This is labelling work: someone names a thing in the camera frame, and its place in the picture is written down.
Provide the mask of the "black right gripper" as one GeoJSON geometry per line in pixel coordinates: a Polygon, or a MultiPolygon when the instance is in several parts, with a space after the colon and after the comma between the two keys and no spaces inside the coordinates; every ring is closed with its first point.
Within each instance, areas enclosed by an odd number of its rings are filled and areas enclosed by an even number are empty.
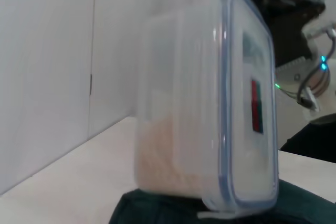
{"type": "Polygon", "coordinates": [[[303,28],[324,12],[324,0],[253,1],[264,4],[263,17],[272,35],[276,67],[301,57],[313,58],[313,50],[303,34],[303,28]]]}

